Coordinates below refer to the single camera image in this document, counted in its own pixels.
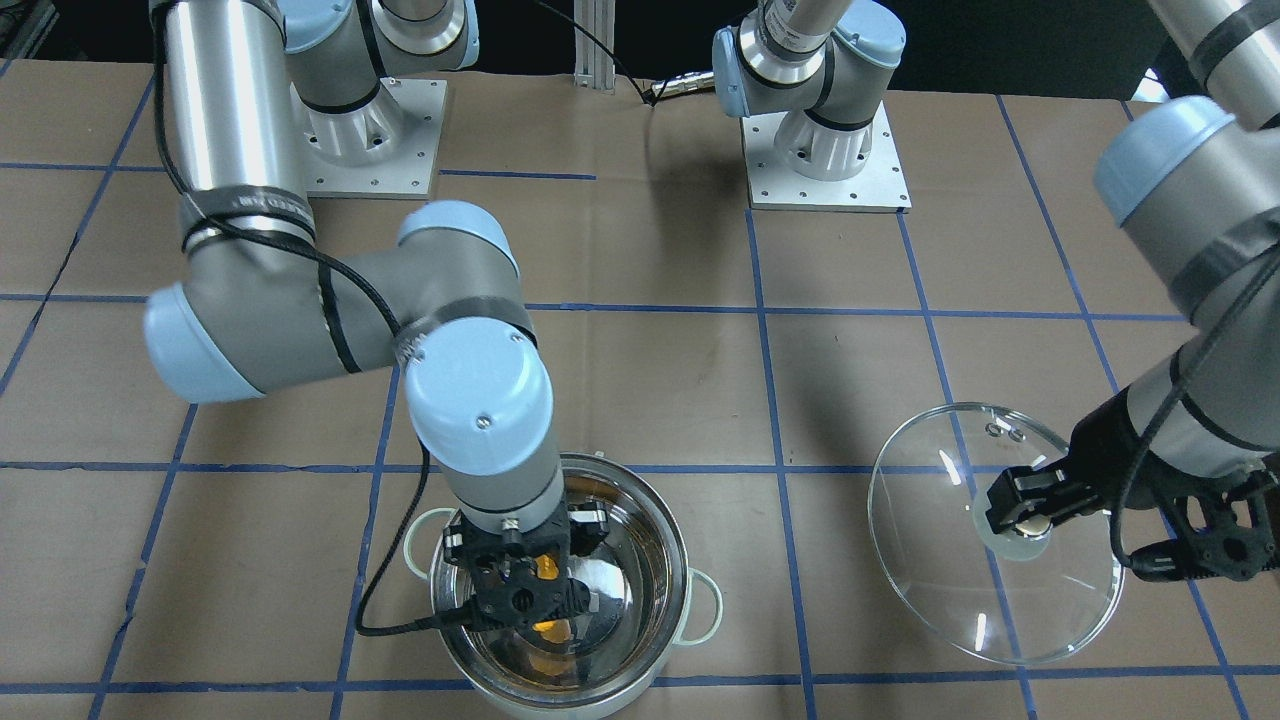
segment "metal base plate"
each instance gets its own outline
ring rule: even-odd
[[[383,83],[408,115],[407,131],[399,138],[396,152],[370,165],[334,165],[315,152],[298,133],[307,164],[308,196],[426,200],[430,195],[448,83],[443,79],[394,78],[385,78]]]
[[[911,208],[897,146],[884,105],[876,110],[872,151],[863,170],[846,181],[815,181],[787,167],[773,150],[773,135],[786,113],[742,118],[742,149],[751,208],[760,210],[836,210],[896,213]]]

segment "light blue joint cap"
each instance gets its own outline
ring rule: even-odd
[[[311,50],[325,41],[351,12],[352,0],[276,0],[284,13],[284,51]]]
[[[746,88],[742,79],[742,65],[737,61],[737,45],[733,42],[733,28],[722,27],[716,31],[712,41],[712,72],[716,74],[716,97],[721,108],[731,118],[749,118]]]
[[[470,68],[480,59],[480,15],[476,14],[475,0],[467,0],[467,51],[462,54],[462,64],[457,69]]]
[[[209,337],[191,310],[182,283],[151,293],[142,333],[160,379],[188,402],[262,397]]]
[[[493,318],[452,320],[420,340],[404,396],[422,445],[468,475],[517,468],[552,429],[552,380],[538,350]]]
[[[397,245],[403,243],[408,236],[417,231],[431,228],[462,231],[488,241],[498,250],[502,250],[502,254],[516,268],[516,275],[520,275],[520,265],[516,264],[516,256],[511,254],[511,243],[507,242],[507,233],[502,232],[498,219],[490,215],[484,208],[462,200],[435,200],[428,202],[410,213],[404,218],[404,222],[401,223],[401,234]]]
[[[1179,97],[1129,124],[1098,158],[1093,186],[1123,225],[1169,173],[1217,131],[1231,124],[1208,97]]]
[[[872,0],[854,0],[833,35],[868,63],[892,69],[902,61],[906,28],[892,10]]]

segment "stainless steel pot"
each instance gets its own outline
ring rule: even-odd
[[[617,712],[653,683],[673,646],[709,639],[723,610],[716,583],[689,568],[676,519],[653,488],[603,457],[564,454],[562,465],[570,502],[602,500],[609,509],[609,537],[566,569],[591,588],[591,612],[529,630],[440,633],[458,670],[515,717],[593,720]],[[430,578],[436,611],[471,596],[470,578],[443,561],[439,546]],[[692,579],[714,593],[716,621],[686,641]]]

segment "pot handle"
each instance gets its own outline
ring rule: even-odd
[[[422,569],[417,566],[417,562],[413,562],[413,551],[410,550],[411,547],[413,547],[413,536],[417,534],[417,529],[422,527],[422,523],[430,520],[431,518],[438,518],[440,515],[452,516],[457,511],[458,511],[457,507],[435,507],[433,510],[428,510],[426,512],[419,515],[417,519],[413,520],[413,524],[408,527],[408,530],[404,532],[404,544],[401,546],[401,550],[403,551],[404,564],[408,565],[410,573],[413,573],[415,575],[426,580],[428,583],[431,582],[431,575],[424,573]]]
[[[712,635],[714,635],[716,630],[719,629],[721,620],[724,619],[724,593],[721,592],[719,585],[716,584],[716,580],[713,580],[710,575],[703,573],[696,568],[689,569],[689,580],[690,582],[701,580],[703,584],[712,591],[712,594],[716,596],[716,620],[712,621],[712,628],[709,630],[707,630],[701,637],[694,638],[691,641],[685,639],[684,637],[685,626],[681,625],[680,634],[673,641],[671,641],[671,644],[678,644],[682,647],[692,647],[695,644],[703,644],[704,642],[712,639]]]

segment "brown table surface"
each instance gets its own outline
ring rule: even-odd
[[[724,591],[621,716],[1280,716],[1274,577],[1128,583],[1092,644],[1015,669],[932,634],[868,538],[905,419],[983,400],[1068,433],[1190,337],[1092,190],[1144,108],[890,94],[910,213],[751,211],[713,96],[445,79],[434,197],[503,223],[563,448],[640,471]],[[415,482],[393,373],[196,407],[152,370],[142,302],[186,268],[150,95],[140,65],[0,69],[0,717],[495,715],[435,637],[348,630]],[[315,201],[320,245],[385,247],[416,206]],[[425,603],[397,562],[372,620]]]

